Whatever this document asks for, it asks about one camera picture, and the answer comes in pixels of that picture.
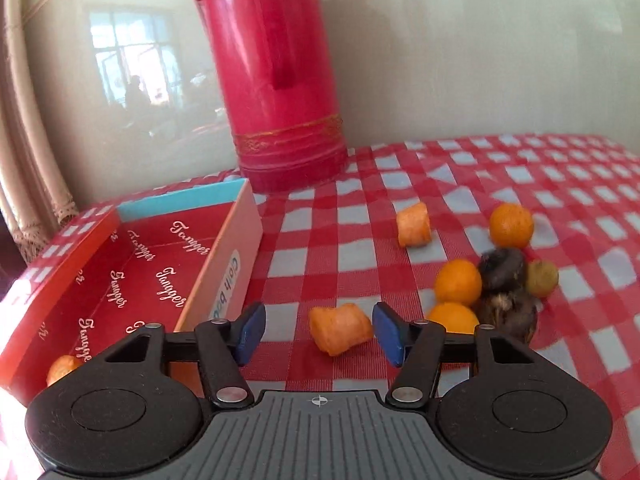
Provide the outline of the small yellow-green fruit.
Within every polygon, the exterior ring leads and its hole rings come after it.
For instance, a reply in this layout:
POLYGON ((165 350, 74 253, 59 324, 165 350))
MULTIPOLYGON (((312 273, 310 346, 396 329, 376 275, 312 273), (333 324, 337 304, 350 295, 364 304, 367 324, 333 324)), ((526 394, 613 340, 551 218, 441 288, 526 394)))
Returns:
POLYGON ((537 298, 546 298, 559 284, 559 270, 549 260, 533 260, 527 263, 525 288, 537 298))

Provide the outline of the red lined cardboard box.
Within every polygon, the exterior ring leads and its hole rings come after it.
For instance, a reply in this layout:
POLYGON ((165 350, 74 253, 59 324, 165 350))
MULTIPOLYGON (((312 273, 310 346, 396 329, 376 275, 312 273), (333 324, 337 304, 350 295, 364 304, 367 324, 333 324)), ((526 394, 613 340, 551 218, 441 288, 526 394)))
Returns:
POLYGON ((61 356, 88 362, 149 323, 237 318, 262 239, 245 179, 93 207, 1 303, 1 387, 29 404, 61 356))

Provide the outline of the red checkered tablecloth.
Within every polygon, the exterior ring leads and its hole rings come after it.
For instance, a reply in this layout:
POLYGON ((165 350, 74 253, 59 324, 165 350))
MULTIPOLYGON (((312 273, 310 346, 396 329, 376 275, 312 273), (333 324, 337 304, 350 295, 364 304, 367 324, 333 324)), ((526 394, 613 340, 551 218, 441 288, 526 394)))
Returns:
POLYGON ((313 307, 385 301, 403 316, 434 307, 448 261, 491 248, 502 203, 533 214, 532 259, 559 286, 541 305, 536 350, 596 390, 614 422, 601 469, 639 474, 639 159, 597 136, 494 136, 360 148, 336 180, 259 195, 260 244, 247 287, 267 330, 244 374, 255 390, 385 389, 395 377, 368 342, 331 358, 311 339, 313 307), (396 214, 422 202, 432 240, 398 244, 396 214))

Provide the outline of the round orange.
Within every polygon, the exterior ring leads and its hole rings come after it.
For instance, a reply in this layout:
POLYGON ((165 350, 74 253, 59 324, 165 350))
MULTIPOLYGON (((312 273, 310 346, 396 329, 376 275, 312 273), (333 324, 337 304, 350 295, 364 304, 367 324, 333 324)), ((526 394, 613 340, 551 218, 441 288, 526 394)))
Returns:
POLYGON ((438 271, 434 293, 438 302, 455 302, 469 307, 480 298, 483 281, 475 264, 465 259, 445 263, 438 271))
POLYGON ((456 302, 436 304, 425 319, 444 326, 450 334, 473 335, 475 327, 480 324, 476 314, 469 307, 456 302))
POLYGON ((76 356, 70 356, 69 354, 60 356, 49 367, 47 386, 50 387, 50 385, 53 385, 64 376, 77 370, 82 364, 84 364, 84 361, 76 358, 76 356))
POLYGON ((489 236, 499 248, 524 249, 534 231, 532 213, 519 204, 502 203, 489 217, 489 236))

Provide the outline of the orange fruit piece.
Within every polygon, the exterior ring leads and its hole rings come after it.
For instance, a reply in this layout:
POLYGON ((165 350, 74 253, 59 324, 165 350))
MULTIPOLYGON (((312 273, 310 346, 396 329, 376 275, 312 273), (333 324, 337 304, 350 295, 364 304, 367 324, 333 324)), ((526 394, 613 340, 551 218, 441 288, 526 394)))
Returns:
POLYGON ((374 337, 371 321, 356 304, 313 307, 308 320, 312 340, 329 356, 339 356, 374 337))
POLYGON ((430 216, 422 202, 398 211, 396 224, 398 244, 402 248, 424 246, 432 240, 430 216))

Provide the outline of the red thermos flask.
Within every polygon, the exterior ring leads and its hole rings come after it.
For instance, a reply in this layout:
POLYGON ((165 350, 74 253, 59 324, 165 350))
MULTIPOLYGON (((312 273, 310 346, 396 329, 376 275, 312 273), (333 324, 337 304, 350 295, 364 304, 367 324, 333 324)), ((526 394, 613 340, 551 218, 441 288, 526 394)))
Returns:
POLYGON ((283 193, 335 178, 347 148, 321 0, 195 0, 242 175, 283 193))

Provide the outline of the beige lace curtain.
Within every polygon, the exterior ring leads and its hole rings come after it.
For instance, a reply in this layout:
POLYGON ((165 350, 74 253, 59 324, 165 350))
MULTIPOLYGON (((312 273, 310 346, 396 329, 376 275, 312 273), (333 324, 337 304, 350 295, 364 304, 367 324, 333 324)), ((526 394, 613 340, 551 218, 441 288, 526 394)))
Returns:
POLYGON ((21 0, 1 0, 1 213, 27 263, 78 215, 36 101, 21 0))

